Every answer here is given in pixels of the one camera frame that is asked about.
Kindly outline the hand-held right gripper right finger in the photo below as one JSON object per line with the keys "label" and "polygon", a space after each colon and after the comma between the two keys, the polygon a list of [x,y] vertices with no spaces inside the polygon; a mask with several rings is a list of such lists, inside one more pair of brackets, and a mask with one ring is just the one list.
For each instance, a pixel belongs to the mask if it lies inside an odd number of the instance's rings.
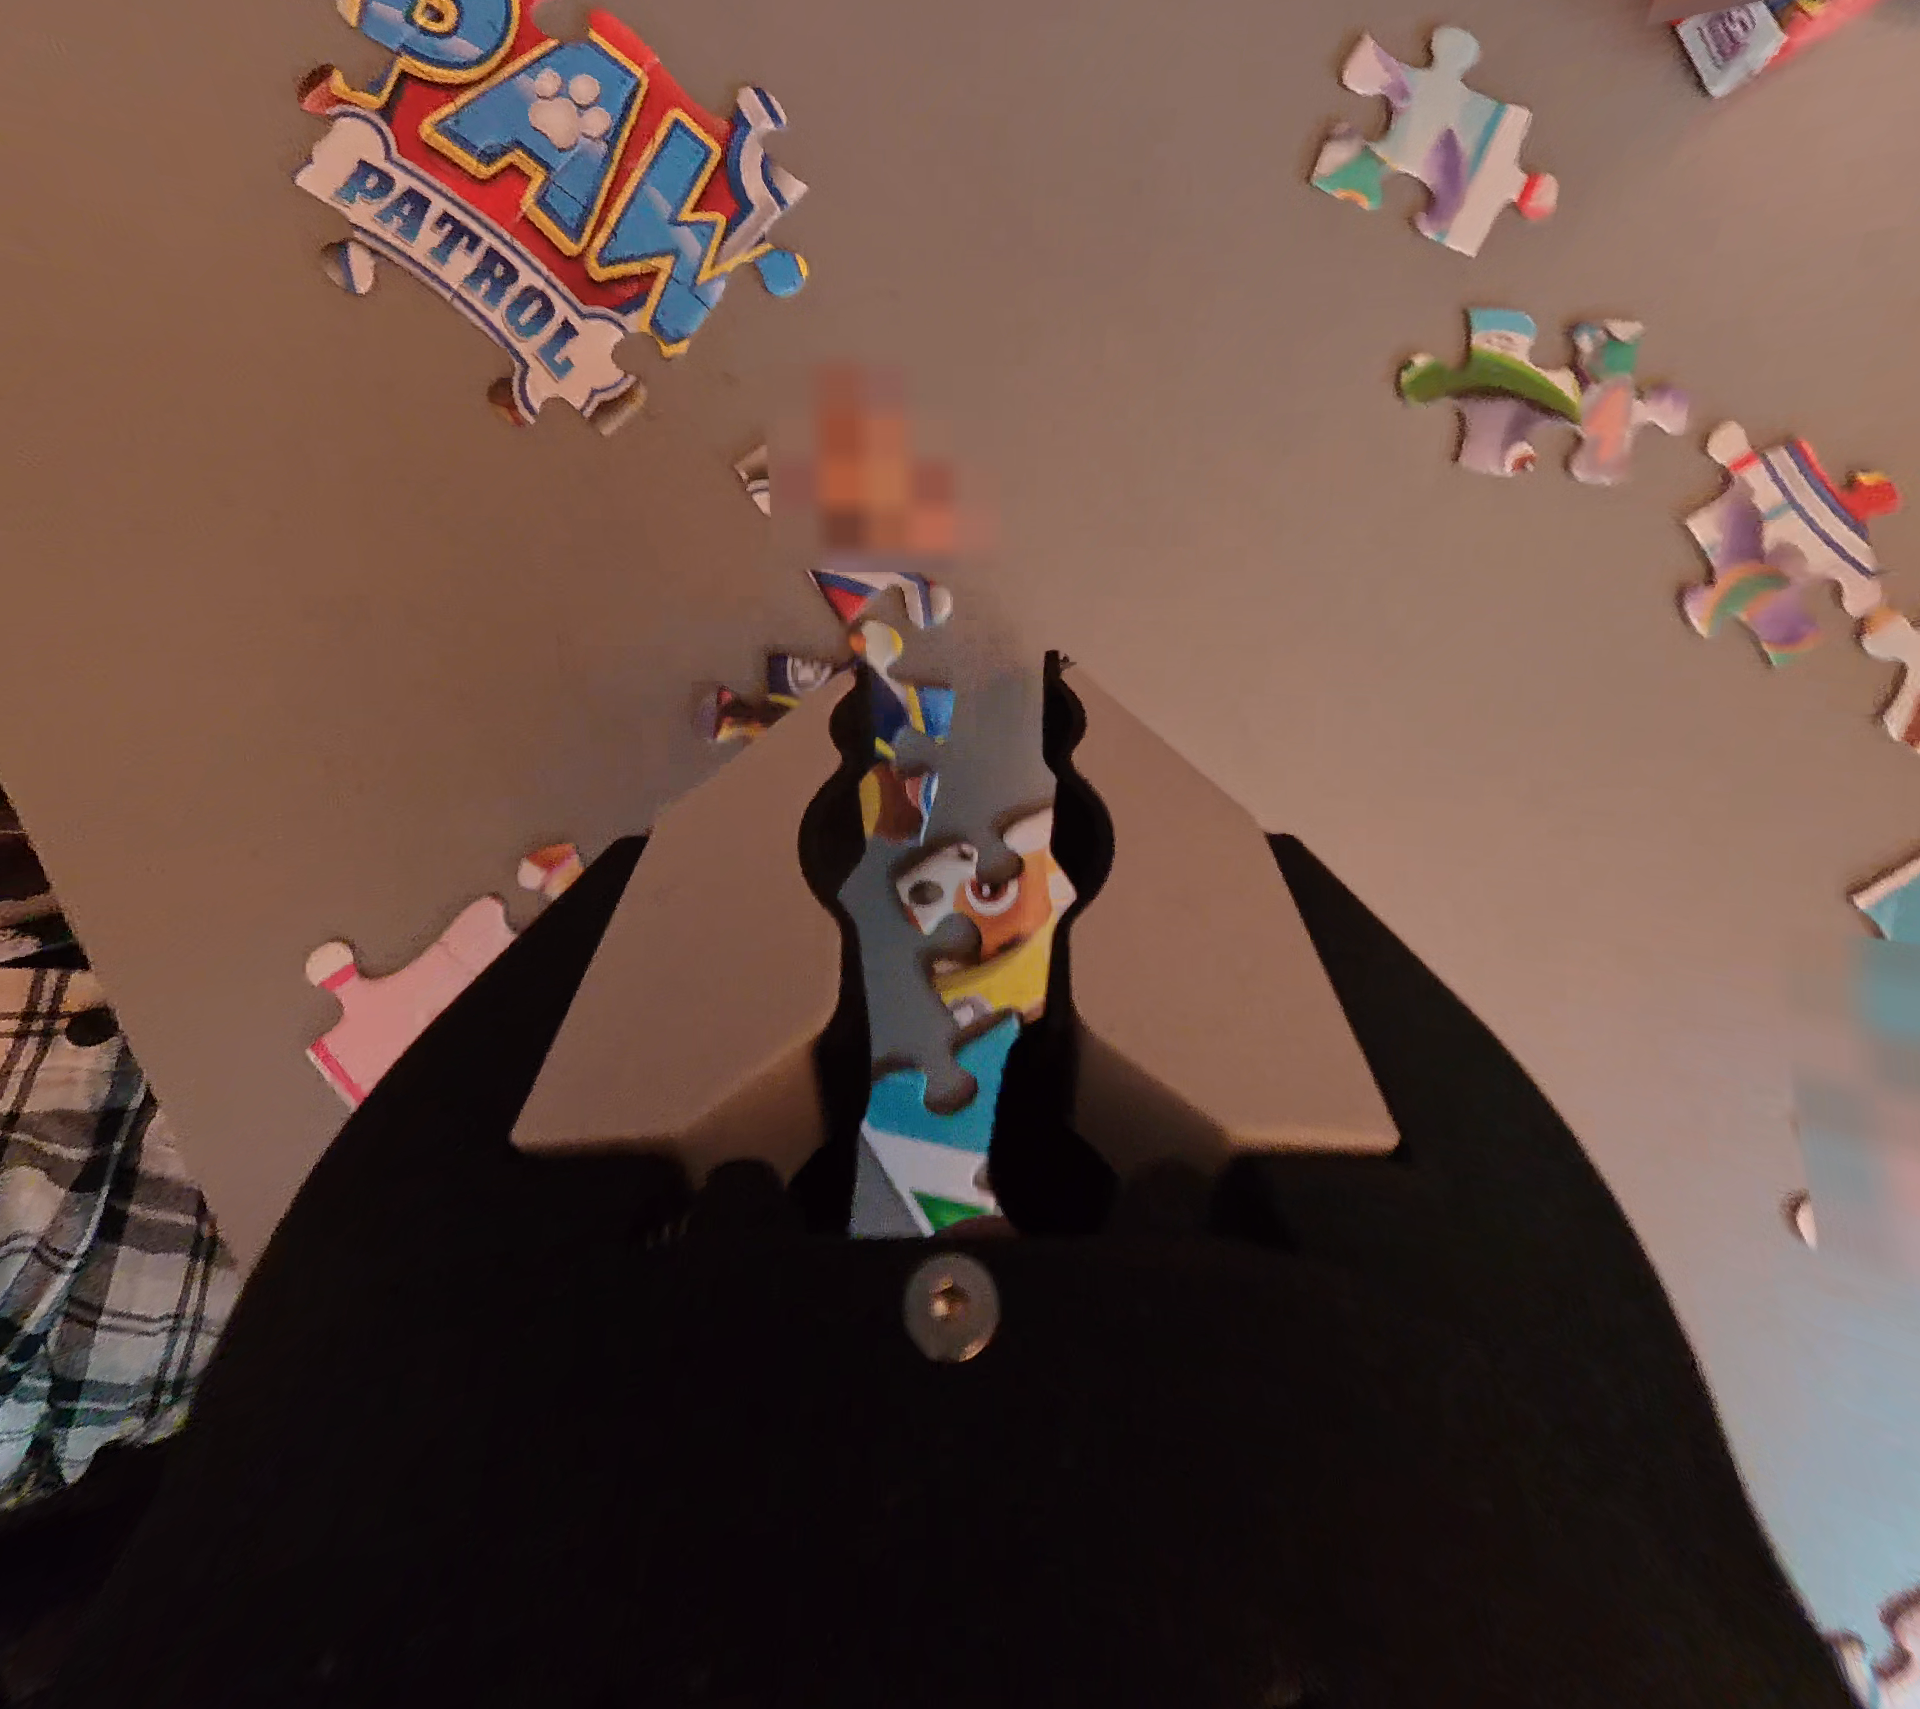
{"label": "hand-held right gripper right finger", "polygon": [[1046,658],[1049,852],[1072,887],[1043,1006],[995,1103],[995,1196],[1026,1237],[1128,1205],[1206,1216],[1272,1158],[1400,1149],[1268,833],[1087,667]]}

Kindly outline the assembled logo puzzle section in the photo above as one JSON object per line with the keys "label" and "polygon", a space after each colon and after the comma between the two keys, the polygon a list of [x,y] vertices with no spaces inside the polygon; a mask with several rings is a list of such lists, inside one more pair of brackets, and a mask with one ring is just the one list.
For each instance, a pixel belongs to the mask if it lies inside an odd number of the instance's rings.
{"label": "assembled logo puzzle section", "polygon": [[560,38],[539,1],[337,0],[385,64],[308,82],[323,129],[293,176],[346,227],[335,285],[389,262],[435,293],[505,357],[489,397],[517,424],[620,406],[622,347],[686,352],[740,275],[776,300],[807,281],[773,237],[805,193],[767,150],[780,102],[707,112],[617,15]]}

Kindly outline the pink dog puzzle piece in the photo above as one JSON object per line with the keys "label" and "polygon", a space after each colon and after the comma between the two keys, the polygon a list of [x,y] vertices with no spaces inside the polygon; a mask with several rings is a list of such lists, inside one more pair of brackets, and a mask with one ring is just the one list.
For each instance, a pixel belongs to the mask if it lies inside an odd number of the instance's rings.
{"label": "pink dog puzzle piece", "polygon": [[411,959],[367,972],[358,948],[334,937],[301,962],[306,984],[334,1005],[334,1021],[303,1049],[311,1068],[352,1113],[401,1054],[516,940],[512,907],[495,893],[463,905]]}

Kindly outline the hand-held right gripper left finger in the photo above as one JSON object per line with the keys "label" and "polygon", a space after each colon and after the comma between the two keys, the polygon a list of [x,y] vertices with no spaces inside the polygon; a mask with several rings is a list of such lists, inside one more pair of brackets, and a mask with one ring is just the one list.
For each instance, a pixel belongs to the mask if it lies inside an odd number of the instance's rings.
{"label": "hand-held right gripper left finger", "polygon": [[868,1024],[837,893],[863,719],[863,676],[830,672],[659,810],[513,1125],[529,1175],[678,1199],[756,1163],[805,1226],[846,1235]]}

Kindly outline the plaid shirt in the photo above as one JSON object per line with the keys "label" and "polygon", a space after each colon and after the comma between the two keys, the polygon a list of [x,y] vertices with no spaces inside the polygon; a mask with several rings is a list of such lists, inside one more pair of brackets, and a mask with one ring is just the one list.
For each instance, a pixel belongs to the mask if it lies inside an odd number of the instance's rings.
{"label": "plaid shirt", "polygon": [[239,1270],[1,806],[1,1508],[180,1429]]}

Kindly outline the yellow dog puzzle piece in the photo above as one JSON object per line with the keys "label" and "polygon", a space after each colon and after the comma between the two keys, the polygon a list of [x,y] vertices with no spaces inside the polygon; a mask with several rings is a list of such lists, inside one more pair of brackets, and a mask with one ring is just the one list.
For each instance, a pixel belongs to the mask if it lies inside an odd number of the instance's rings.
{"label": "yellow dog puzzle piece", "polygon": [[980,850],[951,839],[894,883],[902,912],[920,934],[944,923],[971,932],[971,959],[937,955],[926,979],[956,1033],[971,1039],[1001,1021],[1032,1022],[1046,1003],[1053,934],[1076,887],[1051,850],[1053,806],[1024,810],[998,826],[1017,868],[989,881]]}

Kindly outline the teal green corner puzzle piece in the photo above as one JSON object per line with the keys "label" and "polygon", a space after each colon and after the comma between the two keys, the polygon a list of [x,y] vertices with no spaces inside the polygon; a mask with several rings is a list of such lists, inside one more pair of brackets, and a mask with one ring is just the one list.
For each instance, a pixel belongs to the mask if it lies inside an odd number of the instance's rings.
{"label": "teal green corner puzzle piece", "polygon": [[852,1239],[933,1237],[1000,1216],[989,1149],[1003,1064],[1020,1028],[1017,1017],[1006,1015],[957,1046],[953,1061],[971,1076],[971,1097],[956,1111],[927,1107],[921,1071],[894,1071],[874,1083],[857,1139]]}

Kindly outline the green purple puzzle piece pair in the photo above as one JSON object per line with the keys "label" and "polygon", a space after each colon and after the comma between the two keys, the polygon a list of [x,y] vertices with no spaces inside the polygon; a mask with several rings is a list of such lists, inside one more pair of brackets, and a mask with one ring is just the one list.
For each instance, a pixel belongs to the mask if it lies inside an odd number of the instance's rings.
{"label": "green purple puzzle piece pair", "polygon": [[1529,473],[1539,459],[1537,435],[1562,429],[1572,435],[1564,466],[1572,480],[1609,489],[1628,478],[1643,433],[1679,438],[1690,430],[1687,395],[1640,379],[1640,320],[1572,324],[1572,361],[1552,369],[1534,357],[1537,326],[1524,311],[1474,306],[1466,329],[1457,362],[1418,352],[1396,371],[1396,395],[1406,404],[1452,404],[1459,422],[1453,462],[1466,471]]}

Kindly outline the white teal purple puzzle piece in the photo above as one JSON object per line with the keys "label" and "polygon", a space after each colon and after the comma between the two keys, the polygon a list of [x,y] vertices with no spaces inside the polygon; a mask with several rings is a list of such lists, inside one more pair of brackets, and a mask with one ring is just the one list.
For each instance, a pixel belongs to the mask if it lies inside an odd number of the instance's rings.
{"label": "white teal purple puzzle piece", "polygon": [[1430,31],[1423,64],[1406,64],[1360,33],[1340,84],[1383,103],[1385,124],[1380,134],[1334,124],[1307,184],[1376,210],[1389,177],[1418,183],[1425,204],[1413,218],[1416,230],[1461,257],[1480,253],[1506,209],[1531,223],[1554,216],[1558,177],[1524,163],[1531,112],[1470,86],[1480,56],[1478,38],[1457,23]]}

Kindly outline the assembled teal puzzle section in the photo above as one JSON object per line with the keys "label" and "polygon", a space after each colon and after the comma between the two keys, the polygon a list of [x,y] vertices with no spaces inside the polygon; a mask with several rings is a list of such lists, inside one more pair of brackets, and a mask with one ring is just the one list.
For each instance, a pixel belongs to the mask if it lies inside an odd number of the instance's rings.
{"label": "assembled teal puzzle section", "polygon": [[1885,942],[1918,946],[1918,852],[1847,894],[1852,908]]}

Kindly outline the white purple striped puzzle piece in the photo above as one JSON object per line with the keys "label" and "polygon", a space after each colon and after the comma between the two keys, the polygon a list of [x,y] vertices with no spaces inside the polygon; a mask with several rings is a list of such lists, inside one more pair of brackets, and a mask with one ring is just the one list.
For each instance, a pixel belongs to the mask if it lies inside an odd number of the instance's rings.
{"label": "white purple striped puzzle piece", "polygon": [[1804,437],[1756,444],[1735,420],[1702,442],[1721,491],[1686,518],[1703,578],[1677,595],[1687,627],[1713,639],[1741,629],[1770,665],[1819,640],[1816,602],[1861,622],[1883,606],[1876,528],[1903,489],[1881,471],[1832,473]]}

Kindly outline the white orange red puzzle piece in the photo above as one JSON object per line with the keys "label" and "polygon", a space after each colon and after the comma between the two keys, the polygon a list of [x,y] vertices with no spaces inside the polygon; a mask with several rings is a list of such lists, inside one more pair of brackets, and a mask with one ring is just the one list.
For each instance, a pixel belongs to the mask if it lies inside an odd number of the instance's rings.
{"label": "white orange red puzzle piece", "polygon": [[1880,710],[1883,733],[1918,751],[1918,622],[1889,605],[1876,606],[1856,629],[1860,650],[1896,670]]}

